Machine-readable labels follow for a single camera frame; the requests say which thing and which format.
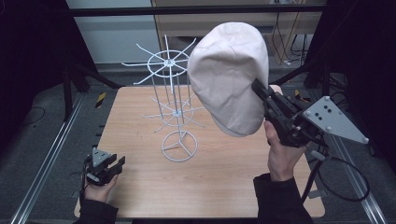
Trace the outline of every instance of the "sleeve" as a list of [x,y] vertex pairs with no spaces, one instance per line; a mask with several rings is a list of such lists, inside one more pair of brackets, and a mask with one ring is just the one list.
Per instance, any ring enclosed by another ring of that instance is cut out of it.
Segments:
[[74,224],[114,224],[119,209],[107,203],[84,200],[79,210],[79,220]]
[[305,210],[295,179],[272,182],[269,174],[254,178],[259,204],[258,224],[313,223]]

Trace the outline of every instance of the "person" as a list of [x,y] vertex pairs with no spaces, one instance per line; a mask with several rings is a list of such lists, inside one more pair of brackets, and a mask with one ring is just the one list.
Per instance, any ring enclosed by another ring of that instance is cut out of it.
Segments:
[[[304,148],[282,146],[273,124],[265,121],[263,125],[271,145],[267,163],[270,173],[253,179],[259,206],[257,223],[313,223],[303,206],[293,175],[294,166],[303,156]],[[106,200],[116,185],[117,178],[117,175],[114,176],[110,183],[102,187],[87,186],[85,200],[80,208],[80,218],[75,224],[115,223],[118,209],[107,204]]]

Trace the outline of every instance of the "wooden tabletop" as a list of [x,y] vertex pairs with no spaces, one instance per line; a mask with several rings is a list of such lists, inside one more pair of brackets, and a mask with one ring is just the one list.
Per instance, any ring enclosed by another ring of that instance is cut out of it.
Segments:
[[[164,87],[157,86],[156,90],[166,95]],[[188,101],[187,87],[181,88],[180,95],[186,103],[184,121],[188,121],[181,130],[195,137],[198,148],[189,160],[175,162],[164,156],[162,145],[169,133],[178,131],[173,125],[177,119],[165,125],[173,116],[164,116],[164,121],[155,116],[160,114],[160,108],[153,100],[154,88],[119,90],[98,145],[98,149],[118,154],[118,159],[126,157],[109,203],[120,209],[118,217],[256,217],[258,206],[253,178],[268,173],[269,146],[264,128],[250,136],[231,137],[218,128],[206,109],[198,109],[202,105],[196,96]],[[160,99],[164,105],[168,102],[172,105],[172,101],[172,98]],[[188,150],[195,147],[190,136],[186,136],[183,143]],[[188,155],[183,148],[178,149],[167,152],[175,158]],[[309,173],[306,158],[302,157],[295,167],[301,193]],[[320,198],[308,198],[304,206],[312,217],[324,215]]]

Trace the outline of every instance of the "white hat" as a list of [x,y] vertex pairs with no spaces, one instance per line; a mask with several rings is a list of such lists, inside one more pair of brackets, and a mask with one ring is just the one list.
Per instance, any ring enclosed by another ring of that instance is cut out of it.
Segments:
[[262,100],[251,89],[257,78],[268,87],[268,53],[262,34],[242,22],[215,27],[188,61],[191,87],[220,129],[231,136],[257,132]]

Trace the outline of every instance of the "white wall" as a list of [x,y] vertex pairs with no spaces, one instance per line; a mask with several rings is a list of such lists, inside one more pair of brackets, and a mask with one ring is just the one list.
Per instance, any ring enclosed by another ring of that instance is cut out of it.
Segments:
[[[150,0],[66,0],[70,8],[151,7]],[[76,17],[95,63],[144,63],[160,51],[153,16]]]

